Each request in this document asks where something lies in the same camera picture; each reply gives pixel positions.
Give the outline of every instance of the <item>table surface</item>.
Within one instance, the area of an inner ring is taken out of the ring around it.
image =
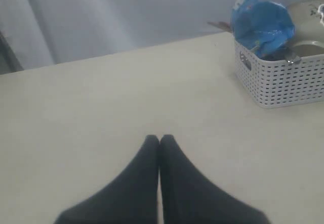
[[[272,223],[324,220],[324,103],[259,108],[230,34],[2,75],[0,93],[3,223],[53,223],[165,133]]]

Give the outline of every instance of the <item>basket perforated pattern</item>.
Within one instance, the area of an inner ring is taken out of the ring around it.
[[[299,65],[268,62],[235,42],[235,60],[238,78],[260,107],[324,100],[324,55],[305,57]]]

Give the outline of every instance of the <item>curtain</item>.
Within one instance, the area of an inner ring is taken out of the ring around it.
[[[0,0],[0,31],[30,69],[219,32],[234,1]]]

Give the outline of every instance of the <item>storage basket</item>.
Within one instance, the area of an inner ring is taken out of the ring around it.
[[[236,74],[262,108],[324,100],[324,55],[303,57],[300,64],[264,61],[235,42]]]

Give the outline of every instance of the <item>blue plastic bag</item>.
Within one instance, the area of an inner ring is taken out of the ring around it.
[[[295,34],[283,5],[259,0],[236,0],[231,28],[236,41],[262,59],[282,50]]]

